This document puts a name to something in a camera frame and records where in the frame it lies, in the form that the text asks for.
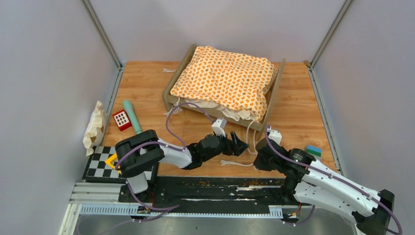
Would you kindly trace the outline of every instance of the wooden floor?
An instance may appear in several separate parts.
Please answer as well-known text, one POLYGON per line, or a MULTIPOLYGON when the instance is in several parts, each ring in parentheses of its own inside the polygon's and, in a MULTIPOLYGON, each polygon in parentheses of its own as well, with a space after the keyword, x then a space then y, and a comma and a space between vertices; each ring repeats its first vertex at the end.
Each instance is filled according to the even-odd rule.
MULTIPOLYGON (((166 112, 161 94, 172 73, 163 72, 163 68, 175 70, 179 62, 128 62, 116 95, 113 113, 122 109, 122 102, 130 100, 143 130, 154 129, 164 141, 180 145, 165 128, 166 112)), ((333 157, 320 116, 319 108, 311 85, 310 77, 304 63, 287 63, 283 73, 277 101, 269 124, 282 134, 281 144, 286 149, 304 149, 308 144, 323 150, 322 162, 336 170, 333 157)), ((184 109, 173 115, 169 122, 171 130, 179 135, 186 144, 198 142, 212 133, 211 123, 196 111, 184 109)), ((228 123, 225 131, 234 131, 241 140, 245 140, 246 128, 228 123)), ((134 135, 133 128, 120 132, 111 117, 104 146, 115 146, 125 138, 134 135)), ((253 150, 253 131, 250 131, 249 144, 253 150)), ((245 151, 239 157, 217 156, 202 167, 194 170, 182 170, 174 165, 161 164, 159 175, 169 176, 222 176, 222 177, 275 177, 284 176, 277 171, 255 170, 253 166, 221 166, 220 161, 228 160, 250 164, 256 155, 245 151)))

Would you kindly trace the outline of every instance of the red box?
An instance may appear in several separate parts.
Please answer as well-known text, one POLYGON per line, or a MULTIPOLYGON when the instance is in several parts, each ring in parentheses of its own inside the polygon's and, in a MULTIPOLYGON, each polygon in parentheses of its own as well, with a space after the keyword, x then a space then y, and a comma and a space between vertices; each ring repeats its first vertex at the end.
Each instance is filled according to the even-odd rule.
POLYGON ((125 112, 125 110, 121 110, 121 111, 113 114, 113 118, 114 118, 115 123, 117 124, 117 127, 120 131, 123 131, 123 130, 127 129, 130 126, 133 126, 131 124, 131 121, 128 118, 128 115, 125 112))

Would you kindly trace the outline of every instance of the metal pole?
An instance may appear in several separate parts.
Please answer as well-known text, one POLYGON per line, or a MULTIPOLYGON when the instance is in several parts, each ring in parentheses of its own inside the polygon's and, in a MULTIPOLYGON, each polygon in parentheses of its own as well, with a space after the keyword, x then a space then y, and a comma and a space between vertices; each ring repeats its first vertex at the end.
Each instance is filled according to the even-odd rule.
POLYGON ((311 84, 313 85, 314 94, 316 95, 316 101, 319 106, 319 111, 322 116, 323 125, 324 125, 324 129, 327 135, 328 143, 330 145, 331 154, 333 155, 334 163, 336 165, 337 170, 343 175, 342 165, 340 163, 339 155, 337 154, 337 150, 336 150, 336 143, 334 141, 334 135, 331 132, 331 124, 330 124, 329 119, 327 118, 327 115, 326 115, 327 111, 325 109, 324 102, 319 92, 320 87, 315 78, 314 70, 312 68, 309 68, 309 74, 310 74, 311 84))
POLYGON ((73 235, 81 208, 81 204, 68 204, 58 235, 73 235))
POLYGON ((98 31, 98 34, 102 39, 102 42, 104 43, 105 47, 107 48, 108 52, 110 53, 114 63, 118 67, 118 70, 120 70, 122 68, 122 63, 119 60, 119 57, 117 56, 113 46, 111 45, 111 42, 108 39, 108 36, 105 33, 104 28, 102 27, 101 23, 99 22, 98 16, 96 15, 95 11, 93 10, 91 2, 89 0, 81 0, 81 2, 84 5, 85 10, 87 11, 88 15, 90 16, 90 19, 91 19, 93 25, 95 26, 96 30, 98 31))
POLYGON ((319 49, 317 50, 316 54, 314 55, 313 60, 311 61, 311 68, 314 68, 315 65, 317 64, 317 62, 319 61, 319 59, 320 59, 321 55, 323 54, 327 44, 330 42, 331 37, 336 32, 337 27, 339 26, 339 24, 343 20, 344 16, 347 13, 347 10, 350 8, 353 1, 354 0, 346 0, 343 3, 343 6, 340 9, 339 13, 337 14, 336 19, 334 20, 333 24, 331 25, 329 31, 327 32, 325 38, 323 39, 323 41, 321 43, 319 49))

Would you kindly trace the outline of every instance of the green and blue block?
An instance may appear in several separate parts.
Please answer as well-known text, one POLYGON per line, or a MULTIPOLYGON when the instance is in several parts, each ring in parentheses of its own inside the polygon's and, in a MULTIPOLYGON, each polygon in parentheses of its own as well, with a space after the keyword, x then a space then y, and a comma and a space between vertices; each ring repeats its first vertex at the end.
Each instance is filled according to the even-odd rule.
POLYGON ((305 149, 305 152, 313 155, 319 161, 322 160, 322 150, 319 149, 319 148, 317 148, 317 147, 314 147, 314 146, 311 146, 311 145, 307 145, 307 147, 305 149))

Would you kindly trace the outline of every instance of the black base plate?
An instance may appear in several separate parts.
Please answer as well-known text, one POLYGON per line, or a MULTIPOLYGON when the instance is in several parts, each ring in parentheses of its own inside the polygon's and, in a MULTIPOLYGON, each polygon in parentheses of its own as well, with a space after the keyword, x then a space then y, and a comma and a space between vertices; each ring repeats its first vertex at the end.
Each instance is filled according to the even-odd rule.
MULTIPOLYGON (((155 183, 137 197, 144 202, 154 198, 154 207, 180 204, 174 212, 181 213, 269 213, 269 205, 283 205, 278 187, 283 181, 275 178, 156 177, 155 183)), ((126 185, 121 187, 118 200, 135 202, 126 185)))

